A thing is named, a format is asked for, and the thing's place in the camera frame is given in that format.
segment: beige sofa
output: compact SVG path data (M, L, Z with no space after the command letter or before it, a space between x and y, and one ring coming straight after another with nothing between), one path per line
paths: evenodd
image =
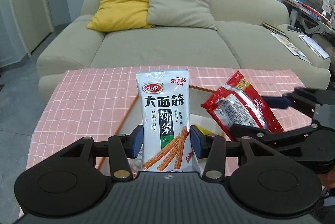
M289 14L278 1L210 0L217 31L156 27L104 34L86 28L98 6L99 0L85 0L81 15L38 58L39 92L45 103L65 71L82 68L169 64L291 69L305 86L328 86L330 59L318 57L298 33L287 31ZM313 65L294 56L262 26L263 22L285 31Z

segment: yellow pillow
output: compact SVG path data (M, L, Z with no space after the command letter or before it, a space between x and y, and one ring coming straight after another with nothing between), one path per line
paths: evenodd
M87 28L96 31L123 31L151 28L146 21L149 0L100 0L99 9Z

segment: person's hand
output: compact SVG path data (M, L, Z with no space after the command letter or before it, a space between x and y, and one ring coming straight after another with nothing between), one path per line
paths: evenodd
M328 188L335 188L335 167L328 173L318 175L321 184Z

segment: red snack package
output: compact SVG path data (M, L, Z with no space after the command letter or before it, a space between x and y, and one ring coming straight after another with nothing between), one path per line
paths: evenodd
M283 132L273 112L240 71L217 89L201 107L214 118L228 137L234 141L229 128L233 124Z

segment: beige pillow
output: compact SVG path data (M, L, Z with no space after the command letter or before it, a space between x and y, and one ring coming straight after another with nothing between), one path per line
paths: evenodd
M149 0L147 22L159 26L216 30L209 0Z

